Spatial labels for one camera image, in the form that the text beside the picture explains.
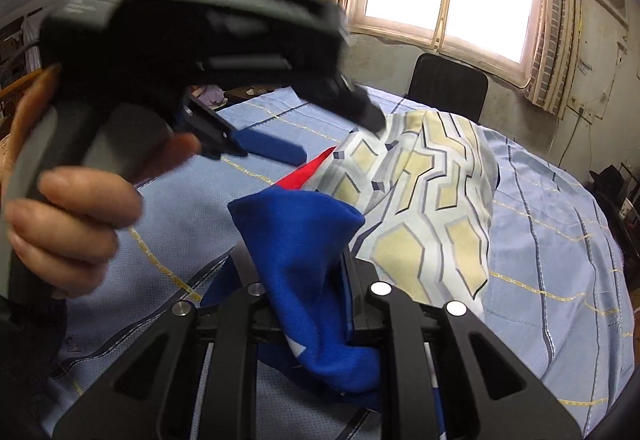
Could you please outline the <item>person left hand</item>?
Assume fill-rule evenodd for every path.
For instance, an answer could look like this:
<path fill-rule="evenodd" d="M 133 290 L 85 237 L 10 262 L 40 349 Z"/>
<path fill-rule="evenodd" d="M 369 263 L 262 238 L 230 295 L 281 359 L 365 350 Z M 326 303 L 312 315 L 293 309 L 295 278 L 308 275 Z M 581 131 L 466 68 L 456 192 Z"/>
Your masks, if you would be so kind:
<path fill-rule="evenodd" d="M 38 180 L 43 203 L 2 203 L 6 237 L 25 267 L 51 286 L 54 299 L 87 296 L 104 281 L 118 250 L 117 232 L 142 216 L 136 186 L 178 168 L 200 150 L 193 134 L 171 135 L 131 181 L 81 167 L 44 172 Z"/>

